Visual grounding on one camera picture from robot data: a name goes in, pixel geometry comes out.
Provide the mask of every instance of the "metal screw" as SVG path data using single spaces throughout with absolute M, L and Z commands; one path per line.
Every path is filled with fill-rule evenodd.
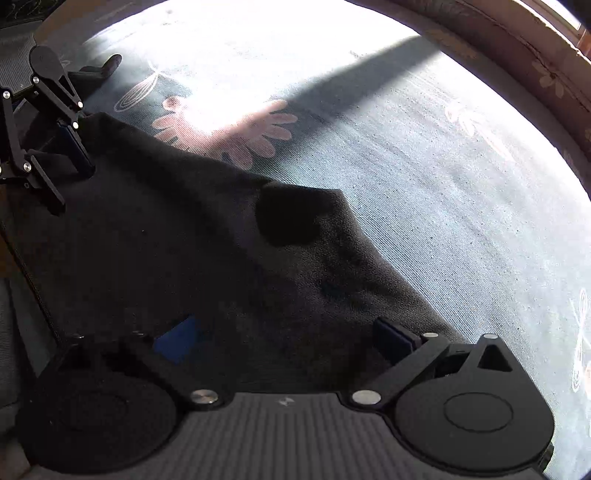
M 359 405 L 375 405 L 382 400 L 382 395 L 373 390 L 357 390 L 351 395 L 351 399 Z
M 191 401 L 197 405 L 211 405 L 219 400 L 219 396 L 213 390 L 195 390 L 191 392 Z

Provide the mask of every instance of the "ribbed gray surface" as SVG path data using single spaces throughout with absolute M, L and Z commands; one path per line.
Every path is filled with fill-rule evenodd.
M 31 85 L 29 52 L 35 46 L 34 31 L 40 22 L 0 30 L 0 86 L 18 93 Z
M 88 479 L 34 468 L 26 480 Z M 97 480 L 450 480 L 409 455 L 376 414 L 334 394 L 238 394 L 219 411 L 194 413 L 152 458 Z M 505 480 L 540 480 L 522 472 Z

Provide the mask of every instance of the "logo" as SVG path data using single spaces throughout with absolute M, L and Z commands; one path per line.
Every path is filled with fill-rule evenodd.
M 289 407 L 292 403 L 296 403 L 296 401 L 293 398 L 286 397 L 282 400 L 278 400 L 277 403 L 279 405 L 283 405 L 284 407 Z

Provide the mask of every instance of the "carpet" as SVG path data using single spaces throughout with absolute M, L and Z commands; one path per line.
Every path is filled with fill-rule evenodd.
M 72 70 L 123 56 L 90 112 L 253 173 L 340 189 L 452 328 L 505 339 L 556 415 L 549 475 L 580 478 L 591 468 L 591 205 L 561 156 L 576 153 L 559 153 L 460 64 L 485 78 L 498 71 L 488 59 L 413 18 L 409 28 L 337 0 L 169 0 L 60 54 Z

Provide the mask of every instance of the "black cloth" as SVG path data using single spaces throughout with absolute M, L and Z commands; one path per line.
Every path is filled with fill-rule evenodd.
M 371 352 L 378 316 L 459 339 L 380 256 L 341 191 L 183 152 L 103 113 L 80 136 L 91 179 L 69 162 L 44 166 L 65 215 L 27 190 L 8 195 L 20 253 L 67 334 L 159 335 L 193 314 L 210 339 L 202 368 L 237 390 L 292 393 L 349 388 L 385 368 Z

